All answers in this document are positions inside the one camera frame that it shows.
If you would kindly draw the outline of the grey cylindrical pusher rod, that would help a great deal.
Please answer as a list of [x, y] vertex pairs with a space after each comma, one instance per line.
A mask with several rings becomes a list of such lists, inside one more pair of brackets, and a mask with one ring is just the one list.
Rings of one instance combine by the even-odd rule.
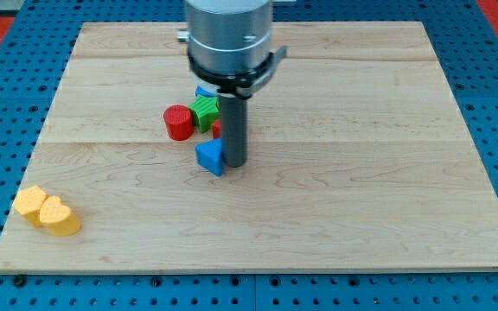
[[247, 160], [247, 103], [231, 96], [219, 96], [220, 138], [224, 163], [241, 167]]

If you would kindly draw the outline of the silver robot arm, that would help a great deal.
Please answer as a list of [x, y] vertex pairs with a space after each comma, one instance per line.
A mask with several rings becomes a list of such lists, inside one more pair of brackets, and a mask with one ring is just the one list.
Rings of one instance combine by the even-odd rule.
[[288, 48], [271, 49], [271, 0], [186, 0], [190, 70], [203, 88], [218, 95], [223, 161], [247, 161], [247, 101], [270, 82]]

